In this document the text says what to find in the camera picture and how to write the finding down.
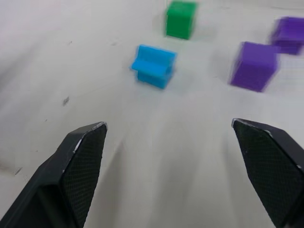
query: toy block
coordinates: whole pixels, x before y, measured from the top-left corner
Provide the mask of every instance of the toy block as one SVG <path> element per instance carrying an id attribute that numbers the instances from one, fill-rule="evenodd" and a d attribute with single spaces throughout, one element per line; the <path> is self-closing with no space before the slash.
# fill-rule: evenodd
<path id="1" fill-rule="evenodd" d="M 167 10 L 166 35 L 189 39 L 195 22 L 197 3 L 173 1 Z"/>
<path id="2" fill-rule="evenodd" d="M 172 77 L 177 53 L 140 45 L 131 69 L 136 70 L 137 80 L 164 89 Z"/>
<path id="3" fill-rule="evenodd" d="M 262 92 L 278 68 L 278 48 L 244 42 L 236 60 L 231 84 Z"/>
<path id="4" fill-rule="evenodd" d="M 304 45 L 304 18 L 280 19 L 271 36 L 271 44 L 279 47 L 279 53 L 299 55 Z"/>

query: purple cube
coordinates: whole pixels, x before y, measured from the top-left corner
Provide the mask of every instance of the purple cube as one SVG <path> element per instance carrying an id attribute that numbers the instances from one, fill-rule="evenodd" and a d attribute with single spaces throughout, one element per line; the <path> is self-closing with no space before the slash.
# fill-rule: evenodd
<path id="1" fill-rule="evenodd" d="M 244 42 L 231 84 L 262 92 L 277 69 L 277 52 L 275 46 Z"/>
<path id="2" fill-rule="evenodd" d="M 304 18 L 280 19 L 270 42 L 280 48 L 280 53 L 300 54 L 304 45 Z"/>

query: blue block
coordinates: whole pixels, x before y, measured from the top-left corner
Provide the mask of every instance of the blue block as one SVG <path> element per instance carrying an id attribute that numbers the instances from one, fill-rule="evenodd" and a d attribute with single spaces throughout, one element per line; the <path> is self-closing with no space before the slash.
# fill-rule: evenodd
<path id="1" fill-rule="evenodd" d="M 137 79 L 164 89 L 172 77 L 177 53 L 146 45 L 140 45 L 136 53 L 131 69 L 137 71 Z"/>

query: block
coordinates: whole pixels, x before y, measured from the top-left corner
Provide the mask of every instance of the block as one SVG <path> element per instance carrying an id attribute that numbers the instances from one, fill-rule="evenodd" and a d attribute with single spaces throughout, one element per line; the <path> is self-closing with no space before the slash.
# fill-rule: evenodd
<path id="1" fill-rule="evenodd" d="M 278 48 L 244 42 L 235 63 L 231 84 L 262 92 L 278 68 Z"/>
<path id="2" fill-rule="evenodd" d="M 299 55 L 304 45 L 304 18 L 280 19 L 270 43 L 279 47 L 280 53 Z"/>
<path id="3" fill-rule="evenodd" d="M 195 22 L 197 3 L 173 1 L 167 10 L 166 35 L 189 39 Z"/>
<path id="4" fill-rule="evenodd" d="M 164 89 L 172 77 L 177 53 L 147 45 L 140 45 L 131 69 L 137 80 Z"/>

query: white surface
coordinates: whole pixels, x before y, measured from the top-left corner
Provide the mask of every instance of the white surface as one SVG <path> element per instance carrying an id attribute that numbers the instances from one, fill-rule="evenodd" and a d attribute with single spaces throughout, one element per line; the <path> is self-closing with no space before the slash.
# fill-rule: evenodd
<path id="1" fill-rule="evenodd" d="M 206 1 L 189 41 L 163 36 L 163 0 L 0 3 L 0 217 L 68 132 L 107 121 L 85 227 L 273 228 L 230 124 L 271 124 L 304 146 L 304 58 L 281 55 L 265 93 L 227 80 L 240 42 L 304 17 L 276 8 L 304 8 L 286 2 Z M 179 54 L 164 91 L 128 69 L 141 43 Z"/>

